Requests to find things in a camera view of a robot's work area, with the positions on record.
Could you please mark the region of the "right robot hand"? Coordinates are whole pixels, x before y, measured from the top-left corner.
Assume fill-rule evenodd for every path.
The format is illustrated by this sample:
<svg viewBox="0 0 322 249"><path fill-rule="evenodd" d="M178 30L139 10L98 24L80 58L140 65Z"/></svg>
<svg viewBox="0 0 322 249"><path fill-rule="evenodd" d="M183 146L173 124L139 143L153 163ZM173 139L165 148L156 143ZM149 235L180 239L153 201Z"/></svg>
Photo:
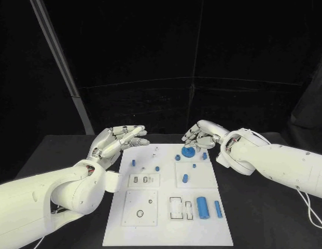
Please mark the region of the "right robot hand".
<svg viewBox="0 0 322 249"><path fill-rule="evenodd" d="M185 147L193 147L196 151L212 149L216 144L224 143L229 132L224 126L212 121L199 120L182 138Z"/></svg>

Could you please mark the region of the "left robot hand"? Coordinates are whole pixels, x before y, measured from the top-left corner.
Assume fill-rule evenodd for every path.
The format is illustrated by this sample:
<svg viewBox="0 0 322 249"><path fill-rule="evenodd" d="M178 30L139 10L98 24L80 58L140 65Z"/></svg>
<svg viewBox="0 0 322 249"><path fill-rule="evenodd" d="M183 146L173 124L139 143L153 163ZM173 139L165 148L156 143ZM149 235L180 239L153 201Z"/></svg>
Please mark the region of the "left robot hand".
<svg viewBox="0 0 322 249"><path fill-rule="evenodd" d="M143 138L146 134L143 125L106 128L93 141L87 159L108 169L116 163L121 151L150 144L150 141Z"/></svg>

